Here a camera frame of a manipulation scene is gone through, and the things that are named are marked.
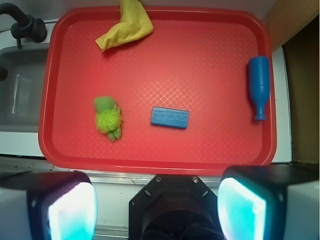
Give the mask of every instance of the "sink basin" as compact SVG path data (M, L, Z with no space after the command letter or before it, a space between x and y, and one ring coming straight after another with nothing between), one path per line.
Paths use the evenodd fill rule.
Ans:
M48 43L0 50L0 66L8 76L0 81L0 132L37 133Z

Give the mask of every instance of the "yellow microfiber towel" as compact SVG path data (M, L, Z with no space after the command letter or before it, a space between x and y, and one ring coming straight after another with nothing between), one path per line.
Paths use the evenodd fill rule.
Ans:
M95 40L102 52L139 40L154 30L146 10L138 0L120 0L120 10L120 22Z

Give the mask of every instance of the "blue plastic bottle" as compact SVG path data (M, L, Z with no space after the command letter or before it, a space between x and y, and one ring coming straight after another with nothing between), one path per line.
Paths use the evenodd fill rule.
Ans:
M266 56L256 56L249 60L249 91L255 104L255 120L264 121L265 106L270 96L269 59Z

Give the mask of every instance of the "black faucet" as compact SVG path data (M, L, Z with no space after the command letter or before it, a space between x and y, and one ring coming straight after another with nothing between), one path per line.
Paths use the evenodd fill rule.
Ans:
M47 29L43 20L25 15L23 11L12 3L0 4L0 15L8 14L17 23L11 26L11 34L16 39L16 45L21 49L21 39L31 38L34 43L41 43L47 37Z

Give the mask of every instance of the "red tray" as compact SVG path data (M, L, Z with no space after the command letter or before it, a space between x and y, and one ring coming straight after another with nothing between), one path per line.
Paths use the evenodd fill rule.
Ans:
M100 51L119 7L78 8L52 32L39 143L54 165L85 170L219 176L266 165L276 151L274 80L264 122L254 121L248 61L271 59L268 33L246 12L146 7L149 36ZM273 76L272 64L270 75ZM122 138L97 131L93 100L121 107ZM189 111L187 129L151 125L153 106Z

